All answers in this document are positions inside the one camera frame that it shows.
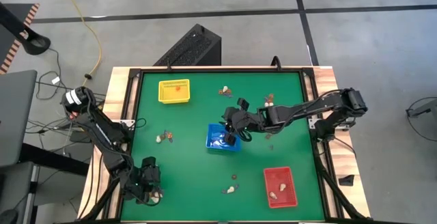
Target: green table surface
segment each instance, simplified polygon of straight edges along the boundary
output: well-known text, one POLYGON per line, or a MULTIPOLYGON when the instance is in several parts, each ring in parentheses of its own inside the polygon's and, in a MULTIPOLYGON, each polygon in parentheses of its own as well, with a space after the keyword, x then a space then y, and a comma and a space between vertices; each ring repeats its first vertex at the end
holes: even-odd
POLYGON ((245 98, 249 111, 274 94, 275 104, 303 102, 296 73, 175 73, 145 74, 137 118, 147 125, 136 129, 132 156, 136 166, 155 156, 161 169, 164 196, 154 207, 125 201, 123 221, 319 221, 323 220, 307 122, 297 120, 280 134, 266 139, 253 133, 251 142, 242 141, 240 152, 215 152, 206 148, 209 123, 221 121, 226 107, 237 107, 245 98), (158 101, 158 82, 190 79, 191 99, 183 104, 158 101), (228 86, 234 97, 218 94, 228 86), (173 133, 156 142, 164 130, 173 133), (268 207, 263 169, 288 166, 292 170, 298 205, 268 207), (222 190, 239 184, 234 193, 222 190))

